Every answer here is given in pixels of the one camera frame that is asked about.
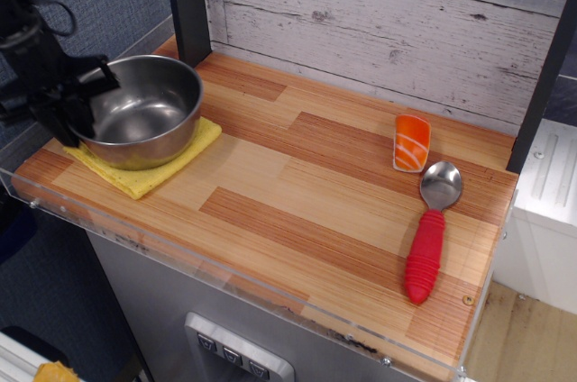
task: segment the whitewashed wood backdrop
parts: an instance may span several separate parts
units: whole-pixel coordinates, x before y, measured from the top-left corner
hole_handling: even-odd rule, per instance
[[[517,134],[565,0],[206,0],[213,50]]]

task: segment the gray carpet wall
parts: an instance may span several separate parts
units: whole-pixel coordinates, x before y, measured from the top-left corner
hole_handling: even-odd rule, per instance
[[[78,19],[78,32],[59,38],[71,56],[150,53],[172,34],[169,0],[58,1]],[[53,28],[69,26],[57,7],[41,12]],[[0,85],[12,77],[0,58]],[[0,149],[30,124],[0,123]],[[20,326],[47,341],[88,382],[113,381],[134,349],[86,234],[48,214],[33,215],[38,231],[0,265],[0,329]]]

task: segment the wood grain surface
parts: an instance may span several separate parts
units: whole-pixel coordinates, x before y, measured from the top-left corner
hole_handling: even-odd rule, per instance
[[[491,283],[465,361],[479,382],[575,380],[577,314]]]
[[[175,56],[174,48],[172,42],[159,53]],[[219,54],[197,71],[206,89],[203,115],[224,132],[140,201],[68,157],[56,141],[20,167],[23,179],[15,186],[38,197],[40,185],[46,188],[40,198],[53,209],[141,249],[155,247],[199,270],[210,260],[231,268],[239,275],[224,281],[240,290],[267,299],[273,287],[293,296],[300,303],[280,304],[332,330],[352,329],[343,321],[357,324],[369,353],[448,379],[446,368],[460,364],[476,309],[463,297],[481,299],[517,182],[505,171],[513,138]],[[420,306],[402,286],[426,209],[421,176],[392,167],[394,120],[403,113],[432,124],[428,165],[448,160],[463,176],[463,196],[445,212],[436,288]]]

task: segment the wooden floor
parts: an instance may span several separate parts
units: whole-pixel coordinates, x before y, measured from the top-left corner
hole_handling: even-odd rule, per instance
[[[491,284],[465,362],[470,378],[477,382],[577,380],[575,357],[577,314]]]

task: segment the yellow object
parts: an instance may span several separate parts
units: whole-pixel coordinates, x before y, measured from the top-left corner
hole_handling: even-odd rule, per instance
[[[60,361],[56,361],[41,364],[33,382],[80,382],[80,379],[71,368],[64,367]]]
[[[201,117],[197,134],[190,146],[171,162],[148,170],[121,170],[111,168],[88,150],[86,145],[78,148],[64,147],[64,151],[82,161],[113,186],[121,189],[132,199],[138,200],[184,168],[194,157],[215,141],[222,132],[220,125]]]

